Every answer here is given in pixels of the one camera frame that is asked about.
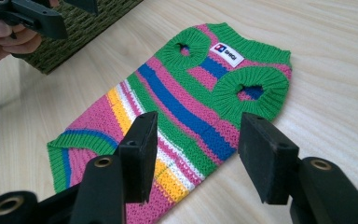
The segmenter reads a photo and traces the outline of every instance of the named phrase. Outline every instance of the white stripe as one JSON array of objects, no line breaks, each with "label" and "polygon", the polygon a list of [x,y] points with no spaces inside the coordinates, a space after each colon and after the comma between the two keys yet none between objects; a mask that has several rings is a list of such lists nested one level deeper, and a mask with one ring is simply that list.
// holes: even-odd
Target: white stripe
[{"label": "white stripe", "polygon": [[132,111],[131,105],[129,100],[127,99],[126,95],[124,94],[123,89],[120,85],[117,85],[116,90],[120,97],[121,103],[123,104],[123,109],[126,111],[127,116],[129,117],[130,121],[134,121],[136,119],[136,115],[134,111]]},{"label": "white stripe", "polygon": [[205,179],[205,176],[193,165],[193,163],[188,160],[186,155],[183,153],[183,150],[179,146],[174,145],[168,141],[165,134],[161,130],[158,130],[158,137],[162,142],[164,142],[165,145],[167,145],[170,150],[179,155],[179,157],[186,163],[186,165],[197,175],[197,178],[201,180]]},{"label": "white stripe", "polygon": [[187,177],[182,173],[182,171],[176,166],[176,163],[166,155],[160,148],[158,149],[157,158],[165,163],[168,169],[175,175],[177,179],[185,186],[187,190],[192,190],[195,186],[187,179]]},{"label": "white stripe", "polygon": [[127,87],[127,89],[129,89],[129,94],[131,96],[131,98],[134,100],[134,103],[135,103],[135,106],[136,106],[136,109],[141,112],[141,114],[143,114],[145,112],[145,109],[143,106],[141,106],[140,102],[139,102],[139,98],[136,96],[135,92],[133,92],[131,90],[131,86],[130,86],[130,83],[128,82],[128,80],[124,80],[124,85]]}]

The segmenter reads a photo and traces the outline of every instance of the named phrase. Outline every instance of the blue logo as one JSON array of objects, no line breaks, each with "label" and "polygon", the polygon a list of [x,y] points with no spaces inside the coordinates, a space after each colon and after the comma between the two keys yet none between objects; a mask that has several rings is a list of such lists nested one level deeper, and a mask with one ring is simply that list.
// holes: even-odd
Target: blue logo
[{"label": "blue logo", "polygon": [[214,47],[215,50],[219,51],[219,52],[223,52],[225,51],[227,47],[222,45],[222,44],[219,44],[219,45],[216,45],[216,47]]}]

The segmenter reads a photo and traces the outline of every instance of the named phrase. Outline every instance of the leg hole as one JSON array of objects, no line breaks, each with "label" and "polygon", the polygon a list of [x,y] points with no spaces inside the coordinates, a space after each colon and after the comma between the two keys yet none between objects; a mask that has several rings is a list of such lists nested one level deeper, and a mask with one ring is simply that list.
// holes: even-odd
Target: leg hole
[{"label": "leg hole", "polygon": [[239,86],[239,91],[237,92],[238,99],[241,101],[255,101],[260,98],[263,94],[262,86],[251,86],[245,87],[243,85]]},{"label": "leg hole", "polygon": [[190,47],[188,45],[185,45],[185,44],[178,44],[178,45],[179,45],[180,53],[183,56],[189,56],[190,55]]}]

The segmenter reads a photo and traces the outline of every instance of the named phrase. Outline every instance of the black clamp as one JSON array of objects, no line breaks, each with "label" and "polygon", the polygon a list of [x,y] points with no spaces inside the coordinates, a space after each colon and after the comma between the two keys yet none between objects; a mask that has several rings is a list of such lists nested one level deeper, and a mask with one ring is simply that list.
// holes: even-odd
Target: black clamp
[{"label": "black clamp", "polygon": [[[89,13],[98,14],[96,0],[65,0]],[[8,25],[22,24],[41,35],[66,39],[68,34],[62,15],[51,9],[49,0],[0,0],[0,20]]]},{"label": "black clamp", "polygon": [[299,147],[266,119],[243,113],[238,152],[262,203],[287,204],[294,223],[358,223],[358,190],[331,161]]},{"label": "black clamp", "polygon": [[125,203],[147,203],[157,157],[157,112],[139,116],[113,155],[87,163],[82,182],[38,202],[28,191],[0,196],[0,224],[126,223]]}]

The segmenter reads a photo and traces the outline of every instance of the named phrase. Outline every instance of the blue stripe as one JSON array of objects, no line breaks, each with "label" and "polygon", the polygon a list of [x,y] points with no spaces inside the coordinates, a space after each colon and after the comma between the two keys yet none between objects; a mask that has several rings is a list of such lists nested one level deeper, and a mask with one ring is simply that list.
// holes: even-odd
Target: blue stripe
[{"label": "blue stripe", "polygon": [[253,100],[258,100],[260,96],[264,93],[261,86],[251,86],[243,88],[243,91],[249,95]]},{"label": "blue stripe", "polygon": [[176,98],[164,87],[157,78],[156,72],[146,64],[139,69],[139,73],[148,81],[151,89],[159,100],[169,108],[185,126],[200,135],[204,143],[221,160],[225,161],[235,149],[230,147],[224,138],[207,122],[189,112]]},{"label": "blue stripe", "polygon": [[211,73],[214,77],[217,77],[217,79],[224,76],[228,72],[228,70],[223,67],[222,64],[215,62],[209,57],[206,57],[200,66]]},{"label": "blue stripe", "polygon": [[81,134],[85,134],[85,135],[91,135],[91,136],[96,136],[99,137],[101,139],[103,139],[105,142],[107,142],[112,148],[117,148],[118,143],[112,139],[109,135],[102,133],[102,132],[98,132],[95,130],[89,130],[89,129],[82,129],[82,130],[66,130],[63,134],[76,134],[76,135],[81,135]]},{"label": "blue stripe", "polygon": [[71,164],[69,163],[69,150],[68,148],[63,148],[62,149],[62,161],[63,161],[63,170],[65,171],[65,187],[68,189],[69,187],[71,187],[71,175],[72,175],[72,170],[71,170]]}]

